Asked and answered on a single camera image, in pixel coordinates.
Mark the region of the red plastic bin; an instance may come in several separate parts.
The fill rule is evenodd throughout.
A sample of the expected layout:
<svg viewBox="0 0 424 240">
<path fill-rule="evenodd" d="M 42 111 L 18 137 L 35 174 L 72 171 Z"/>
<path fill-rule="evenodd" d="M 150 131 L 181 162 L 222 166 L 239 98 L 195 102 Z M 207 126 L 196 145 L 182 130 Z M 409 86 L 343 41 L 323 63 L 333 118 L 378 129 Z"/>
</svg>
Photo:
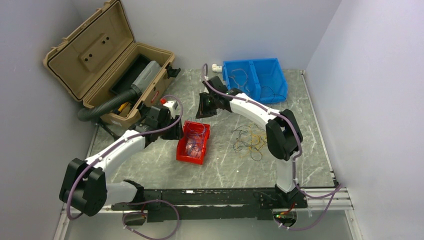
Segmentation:
<svg viewBox="0 0 424 240">
<path fill-rule="evenodd" d="M 206 123 L 186 120 L 183 125 L 183 138 L 178 141 L 176 147 L 176 160 L 203 165 L 210 127 Z"/>
</svg>

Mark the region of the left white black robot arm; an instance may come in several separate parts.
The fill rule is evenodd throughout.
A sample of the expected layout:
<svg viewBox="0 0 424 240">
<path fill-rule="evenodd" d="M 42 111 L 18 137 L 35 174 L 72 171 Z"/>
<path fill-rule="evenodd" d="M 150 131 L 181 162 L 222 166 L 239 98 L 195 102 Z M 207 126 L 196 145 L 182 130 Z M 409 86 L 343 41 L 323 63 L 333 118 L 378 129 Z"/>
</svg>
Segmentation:
<svg viewBox="0 0 424 240">
<path fill-rule="evenodd" d="M 124 203 L 139 209 L 144 201 L 144 187 L 132 180 L 107 183 L 107 177 L 126 160 L 142 152 L 159 138 L 180 140 L 183 137 L 179 104 L 168 100 L 147 109 L 145 119 L 137 122 L 108 147 L 81 160 L 73 159 L 67 166 L 59 199 L 66 204 L 66 216 L 75 220 L 82 215 L 92 217 L 104 206 Z"/>
</svg>

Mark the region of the white pipe elbow fitting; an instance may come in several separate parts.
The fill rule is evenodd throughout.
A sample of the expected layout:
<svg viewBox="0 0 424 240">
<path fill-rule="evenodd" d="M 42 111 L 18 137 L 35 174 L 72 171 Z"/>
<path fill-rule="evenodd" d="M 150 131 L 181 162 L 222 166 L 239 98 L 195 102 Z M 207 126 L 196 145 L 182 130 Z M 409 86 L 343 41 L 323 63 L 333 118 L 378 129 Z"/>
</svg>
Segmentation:
<svg viewBox="0 0 424 240">
<path fill-rule="evenodd" d="M 223 72 L 223 66 L 222 65 L 218 65 L 216 63 L 213 63 L 211 65 L 211 70 L 215 73 L 222 73 Z"/>
</svg>

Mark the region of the blue divided plastic bin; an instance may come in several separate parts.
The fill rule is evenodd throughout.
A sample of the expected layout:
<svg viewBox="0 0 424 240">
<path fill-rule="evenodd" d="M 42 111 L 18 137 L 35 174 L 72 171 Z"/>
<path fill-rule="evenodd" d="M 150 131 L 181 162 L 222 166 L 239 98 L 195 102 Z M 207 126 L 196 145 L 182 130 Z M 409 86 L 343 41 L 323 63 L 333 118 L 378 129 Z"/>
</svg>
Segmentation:
<svg viewBox="0 0 424 240">
<path fill-rule="evenodd" d="M 277 58 L 224 61 L 222 76 L 229 89 L 237 88 L 259 103 L 287 100 L 289 87 Z"/>
</svg>

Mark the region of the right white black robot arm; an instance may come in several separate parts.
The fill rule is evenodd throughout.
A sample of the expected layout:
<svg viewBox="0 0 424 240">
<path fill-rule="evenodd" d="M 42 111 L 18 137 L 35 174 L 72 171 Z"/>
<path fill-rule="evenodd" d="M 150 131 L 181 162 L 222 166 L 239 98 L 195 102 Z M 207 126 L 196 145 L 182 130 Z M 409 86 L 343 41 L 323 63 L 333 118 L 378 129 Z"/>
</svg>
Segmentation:
<svg viewBox="0 0 424 240">
<path fill-rule="evenodd" d="M 278 159 L 275 194 L 276 203 L 287 208 L 295 201 L 293 190 L 298 188 L 296 160 L 302 155 L 303 136 L 294 113 L 259 103 L 237 88 L 228 89 L 218 76 L 201 77 L 206 92 L 199 94 L 196 118 L 209 118 L 217 110 L 245 117 L 265 130 L 269 152 Z"/>
</svg>

